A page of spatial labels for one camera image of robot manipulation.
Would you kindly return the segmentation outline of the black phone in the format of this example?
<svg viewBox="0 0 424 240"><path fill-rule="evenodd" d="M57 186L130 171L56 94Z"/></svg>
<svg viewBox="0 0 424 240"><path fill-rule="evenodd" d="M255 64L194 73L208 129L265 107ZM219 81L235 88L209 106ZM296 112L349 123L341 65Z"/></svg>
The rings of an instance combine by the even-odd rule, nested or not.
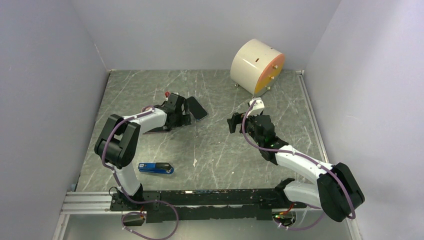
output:
<svg viewBox="0 0 424 240"><path fill-rule="evenodd" d="M151 130L148 130L144 134L167 133L167 132L170 132L171 130L172 130L171 127L164 125L164 126L161 126L161 127L155 127Z"/></svg>

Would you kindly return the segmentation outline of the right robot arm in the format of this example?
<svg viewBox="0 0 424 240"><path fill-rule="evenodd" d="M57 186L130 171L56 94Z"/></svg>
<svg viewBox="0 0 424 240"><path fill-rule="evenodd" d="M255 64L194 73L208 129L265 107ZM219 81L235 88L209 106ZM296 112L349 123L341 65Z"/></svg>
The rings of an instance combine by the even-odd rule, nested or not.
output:
<svg viewBox="0 0 424 240"><path fill-rule="evenodd" d="M278 206L286 208L299 202L322 209L336 222L356 218L356 209L365 202L365 196L346 164L326 163L296 150L277 136L269 115L245 116L235 112L226 121L231 134L241 125L239 132L265 160L291 169L309 181L282 181L274 195Z"/></svg>

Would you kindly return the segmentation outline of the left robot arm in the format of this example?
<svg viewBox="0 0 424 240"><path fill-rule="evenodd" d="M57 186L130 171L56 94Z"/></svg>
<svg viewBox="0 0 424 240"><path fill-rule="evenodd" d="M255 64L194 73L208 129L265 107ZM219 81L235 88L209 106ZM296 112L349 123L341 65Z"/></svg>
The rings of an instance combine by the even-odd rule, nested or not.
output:
<svg viewBox="0 0 424 240"><path fill-rule="evenodd" d="M167 132L190 124L189 100L175 92L171 92L162 104L145 106L139 113L108 117L94 152L101 164L111 170L118 193L124 196L123 203L130 210L139 209L144 201L143 185L132 164L140 135L158 129Z"/></svg>

